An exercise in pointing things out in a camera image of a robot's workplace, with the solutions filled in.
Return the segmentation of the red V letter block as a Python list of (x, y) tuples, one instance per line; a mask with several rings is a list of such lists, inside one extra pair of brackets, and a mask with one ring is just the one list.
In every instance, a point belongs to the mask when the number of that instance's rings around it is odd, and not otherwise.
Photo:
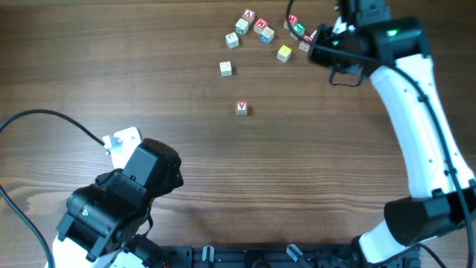
[(236, 115), (247, 115), (248, 114), (248, 103), (244, 101), (236, 102)]

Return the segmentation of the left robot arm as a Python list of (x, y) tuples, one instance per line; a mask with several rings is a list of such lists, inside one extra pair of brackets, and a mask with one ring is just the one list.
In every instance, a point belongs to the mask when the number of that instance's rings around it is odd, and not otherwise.
[(153, 223), (153, 201), (184, 184), (180, 166), (173, 148), (145, 138), (114, 170), (75, 190), (47, 267), (166, 267), (166, 251), (138, 230)]

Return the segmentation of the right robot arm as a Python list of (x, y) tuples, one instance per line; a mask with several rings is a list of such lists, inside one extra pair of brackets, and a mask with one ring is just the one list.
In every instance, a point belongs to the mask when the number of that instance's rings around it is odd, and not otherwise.
[(353, 242), (361, 267), (376, 267), (430, 239), (465, 229), (475, 261), (475, 175), (440, 103), (428, 38), (417, 19), (395, 19), (384, 1), (340, 1), (320, 25), (309, 60), (368, 79), (390, 116), (405, 160), (409, 196), (388, 202), (383, 221)]

